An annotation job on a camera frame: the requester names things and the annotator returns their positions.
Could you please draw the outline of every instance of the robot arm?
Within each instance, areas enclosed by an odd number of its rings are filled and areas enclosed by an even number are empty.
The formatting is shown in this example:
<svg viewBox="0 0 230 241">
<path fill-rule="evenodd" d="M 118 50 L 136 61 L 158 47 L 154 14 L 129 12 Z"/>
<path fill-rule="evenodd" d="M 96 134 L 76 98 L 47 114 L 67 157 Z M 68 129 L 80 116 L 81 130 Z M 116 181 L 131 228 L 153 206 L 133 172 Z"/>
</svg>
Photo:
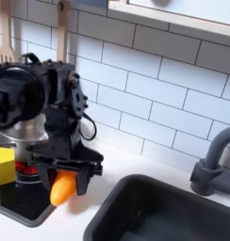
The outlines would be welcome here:
<svg viewBox="0 0 230 241">
<path fill-rule="evenodd" d="M 27 146 L 25 161 L 38 168 L 48 190 L 50 169 L 76 171 L 78 195 L 87 192 L 93 175 L 102 175 L 103 156 L 81 141 L 80 120 L 89 118 L 87 100 L 73 65 L 40 63 L 32 54 L 21 63 L 0 65 L 0 129 L 45 115 L 48 142 Z"/>
</svg>

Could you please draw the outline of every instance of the wooden utensil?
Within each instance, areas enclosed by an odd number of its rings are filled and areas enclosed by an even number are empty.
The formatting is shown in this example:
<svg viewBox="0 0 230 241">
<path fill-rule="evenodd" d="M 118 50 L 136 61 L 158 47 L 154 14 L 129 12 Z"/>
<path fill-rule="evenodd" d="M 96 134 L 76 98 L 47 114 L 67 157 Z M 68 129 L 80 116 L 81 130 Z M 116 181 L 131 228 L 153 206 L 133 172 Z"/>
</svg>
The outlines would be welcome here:
<svg viewBox="0 0 230 241">
<path fill-rule="evenodd" d="M 58 31 L 57 31 L 57 61 L 66 62 L 67 52 L 67 36 L 70 2 L 67 0 L 59 0 L 57 4 L 58 10 Z"/>
<path fill-rule="evenodd" d="M 0 63 L 15 62 L 15 52 L 11 44 L 10 0 L 1 0 L 2 46 L 0 48 Z"/>
</svg>

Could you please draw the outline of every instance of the orange carrot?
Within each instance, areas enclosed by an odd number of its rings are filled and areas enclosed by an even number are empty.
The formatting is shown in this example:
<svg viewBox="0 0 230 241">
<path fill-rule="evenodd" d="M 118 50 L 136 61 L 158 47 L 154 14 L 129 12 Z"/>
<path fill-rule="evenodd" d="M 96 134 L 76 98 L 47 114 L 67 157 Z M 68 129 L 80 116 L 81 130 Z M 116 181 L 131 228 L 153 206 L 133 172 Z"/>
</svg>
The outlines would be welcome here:
<svg viewBox="0 0 230 241">
<path fill-rule="evenodd" d="M 51 190 L 51 203 L 54 206 L 59 206 L 67 201 L 76 192 L 75 182 L 76 172 L 60 170 L 54 181 Z"/>
</svg>

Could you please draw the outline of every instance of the tile backsplash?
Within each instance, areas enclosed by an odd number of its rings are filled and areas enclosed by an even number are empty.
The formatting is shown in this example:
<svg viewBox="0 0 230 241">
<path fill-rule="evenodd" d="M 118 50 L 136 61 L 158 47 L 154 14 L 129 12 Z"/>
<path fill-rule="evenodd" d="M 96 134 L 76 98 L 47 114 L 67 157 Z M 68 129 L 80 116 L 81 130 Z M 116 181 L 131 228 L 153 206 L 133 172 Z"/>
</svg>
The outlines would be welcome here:
<svg viewBox="0 0 230 241">
<path fill-rule="evenodd" d="M 11 1 L 18 53 L 56 60 L 57 2 Z M 104 142 L 190 172 L 230 125 L 228 37 L 73 5 L 67 53 Z"/>
</svg>

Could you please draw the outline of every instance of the shelf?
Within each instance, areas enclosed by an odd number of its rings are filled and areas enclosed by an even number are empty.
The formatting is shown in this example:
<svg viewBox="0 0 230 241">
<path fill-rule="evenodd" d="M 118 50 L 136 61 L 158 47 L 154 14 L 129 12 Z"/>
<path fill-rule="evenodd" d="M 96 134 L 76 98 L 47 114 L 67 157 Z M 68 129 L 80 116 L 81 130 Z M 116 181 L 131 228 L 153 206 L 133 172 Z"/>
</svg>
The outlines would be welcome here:
<svg viewBox="0 0 230 241">
<path fill-rule="evenodd" d="M 131 15 L 137 15 L 140 17 L 155 19 L 155 20 L 159 20 L 159 21 L 167 22 L 171 24 L 179 24 L 183 26 L 197 28 L 204 31 L 222 34 L 230 37 L 229 24 L 220 24 L 220 23 L 202 20 L 194 17 L 189 17 L 186 15 L 180 15 L 180 14 L 157 10 L 153 8 L 146 8 L 146 7 L 131 5 L 131 4 L 128 4 L 126 0 L 121 0 L 121 1 L 110 0 L 108 3 L 108 9 L 114 10 L 114 11 L 120 11 Z"/>
</svg>

